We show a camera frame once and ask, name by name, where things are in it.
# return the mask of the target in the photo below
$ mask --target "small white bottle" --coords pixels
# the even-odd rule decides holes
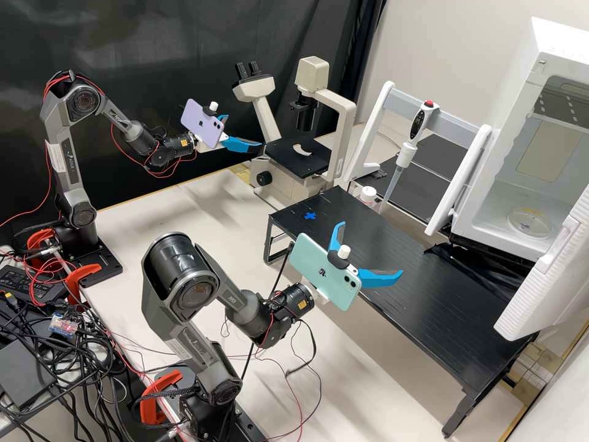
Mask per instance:
[[[376,189],[371,186],[364,186],[360,191],[360,195],[358,195],[358,199],[362,201],[362,204],[365,206],[374,209],[376,204]]]

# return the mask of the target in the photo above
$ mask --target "sticker label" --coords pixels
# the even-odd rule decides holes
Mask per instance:
[[[69,181],[71,184],[77,184],[80,181],[80,177],[78,175],[78,164],[75,162],[74,149],[69,138],[66,138],[61,142],[61,151],[63,153],[63,159],[66,163]]]
[[[170,339],[169,341],[164,341],[164,343],[172,349],[174,353],[178,355],[178,357],[182,360],[191,359],[190,352],[186,349],[184,345],[182,345],[177,339]]]
[[[337,162],[336,166],[336,175],[339,175],[342,172],[342,168],[344,167],[344,158],[340,158]]]
[[[47,152],[49,152],[49,159],[51,160],[51,166],[57,173],[64,173],[66,171],[66,162],[63,160],[63,154],[61,153],[61,146],[59,144],[51,144],[45,140],[45,146]]]

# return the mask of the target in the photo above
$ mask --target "incubator door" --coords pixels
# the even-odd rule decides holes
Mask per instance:
[[[513,341],[589,307],[589,186],[536,262],[495,329]]]

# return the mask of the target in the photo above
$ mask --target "purple smartphone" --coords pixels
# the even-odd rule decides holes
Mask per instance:
[[[186,102],[180,122],[211,149],[219,142],[225,127],[216,117],[205,114],[202,106],[192,98]]]

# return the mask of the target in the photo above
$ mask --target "black table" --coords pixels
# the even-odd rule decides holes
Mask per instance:
[[[327,247],[341,221],[346,221],[344,242],[352,248],[350,260],[356,267],[403,270],[395,285],[363,289],[360,297],[461,384],[465,397],[442,429],[450,436],[509,371],[532,336],[506,341],[493,329],[505,299],[437,255],[424,253],[420,243],[340,187],[269,215],[264,261],[285,254],[270,254],[273,226],[293,239],[306,233]]]

